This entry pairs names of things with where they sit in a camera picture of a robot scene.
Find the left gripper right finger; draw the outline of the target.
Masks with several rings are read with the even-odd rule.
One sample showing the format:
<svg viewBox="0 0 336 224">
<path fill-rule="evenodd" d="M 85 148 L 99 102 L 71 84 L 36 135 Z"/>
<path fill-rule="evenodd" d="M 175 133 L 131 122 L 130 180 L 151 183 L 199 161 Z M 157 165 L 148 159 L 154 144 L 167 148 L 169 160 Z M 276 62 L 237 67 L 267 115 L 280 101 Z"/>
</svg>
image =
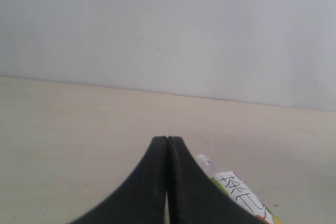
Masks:
<svg viewBox="0 0 336 224">
<path fill-rule="evenodd" d="M 167 138 L 166 190 L 170 223 L 262 223 L 207 177 L 178 136 Z"/>
</svg>

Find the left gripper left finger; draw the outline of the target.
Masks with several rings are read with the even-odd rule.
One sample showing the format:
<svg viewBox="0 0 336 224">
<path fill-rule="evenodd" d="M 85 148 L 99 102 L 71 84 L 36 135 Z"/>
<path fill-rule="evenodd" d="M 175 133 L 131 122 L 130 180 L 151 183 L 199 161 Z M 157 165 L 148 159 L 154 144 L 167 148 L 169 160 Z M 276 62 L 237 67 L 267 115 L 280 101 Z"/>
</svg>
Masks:
<svg viewBox="0 0 336 224">
<path fill-rule="evenodd" d="M 154 137 L 127 179 L 72 223 L 164 223 L 167 137 Z"/>
</svg>

